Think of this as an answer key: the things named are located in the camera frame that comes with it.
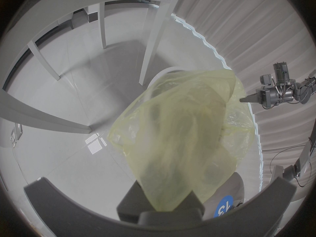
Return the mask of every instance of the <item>tile floor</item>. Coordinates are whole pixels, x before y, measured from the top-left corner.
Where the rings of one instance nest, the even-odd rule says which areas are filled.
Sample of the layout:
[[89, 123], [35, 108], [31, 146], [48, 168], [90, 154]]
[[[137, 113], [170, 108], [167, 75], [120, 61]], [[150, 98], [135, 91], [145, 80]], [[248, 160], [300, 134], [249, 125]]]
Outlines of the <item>tile floor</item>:
[[[13, 123], [1, 119], [1, 175], [13, 198], [19, 198], [17, 201], [26, 201], [22, 189], [26, 184], [46, 176], [81, 205], [118, 219], [116, 206], [135, 178], [124, 156], [106, 139], [114, 120], [162, 69], [223, 68], [200, 38], [171, 19], [148, 69], [148, 80], [141, 86], [141, 58], [156, 10], [148, 9], [146, 4], [107, 5], [106, 49], [101, 48], [97, 22], [88, 23], [83, 12], [76, 13], [72, 19], [74, 30], [64, 29], [39, 47], [61, 75], [59, 81], [32, 55], [20, 67], [9, 94], [46, 113], [90, 125], [93, 131], [83, 135], [23, 126], [13, 150], [9, 140]], [[259, 191], [259, 165], [259, 150], [254, 145], [243, 167], [239, 167], [247, 186], [245, 199]], [[24, 213], [40, 225], [27, 208]]]

